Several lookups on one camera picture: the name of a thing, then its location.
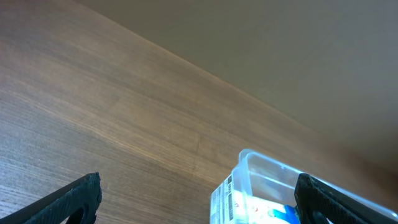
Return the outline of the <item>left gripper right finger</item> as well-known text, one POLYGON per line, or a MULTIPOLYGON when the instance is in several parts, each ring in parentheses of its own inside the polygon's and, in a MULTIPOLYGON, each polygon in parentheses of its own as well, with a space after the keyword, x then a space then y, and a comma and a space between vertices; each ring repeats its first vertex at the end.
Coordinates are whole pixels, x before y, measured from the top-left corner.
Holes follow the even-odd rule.
POLYGON ((296 211, 303 224, 393 224, 396 221, 357 202, 309 174, 295 186, 296 211))

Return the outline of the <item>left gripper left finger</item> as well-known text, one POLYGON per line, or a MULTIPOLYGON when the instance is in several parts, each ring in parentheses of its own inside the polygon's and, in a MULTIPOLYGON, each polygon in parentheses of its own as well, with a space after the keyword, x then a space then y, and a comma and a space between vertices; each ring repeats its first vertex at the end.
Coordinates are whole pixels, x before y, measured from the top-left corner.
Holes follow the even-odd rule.
POLYGON ((86 174, 40 200, 1 218, 2 224, 94 224, 102 200, 100 175, 86 174))

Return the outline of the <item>white Panadol box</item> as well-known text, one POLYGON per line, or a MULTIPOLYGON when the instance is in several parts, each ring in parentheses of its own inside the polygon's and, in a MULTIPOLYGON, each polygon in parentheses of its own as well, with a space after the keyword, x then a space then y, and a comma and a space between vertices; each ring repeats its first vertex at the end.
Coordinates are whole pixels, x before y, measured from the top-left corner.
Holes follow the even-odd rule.
POLYGON ((232 193, 232 219, 229 223, 300 224, 294 207, 258 197, 232 193))

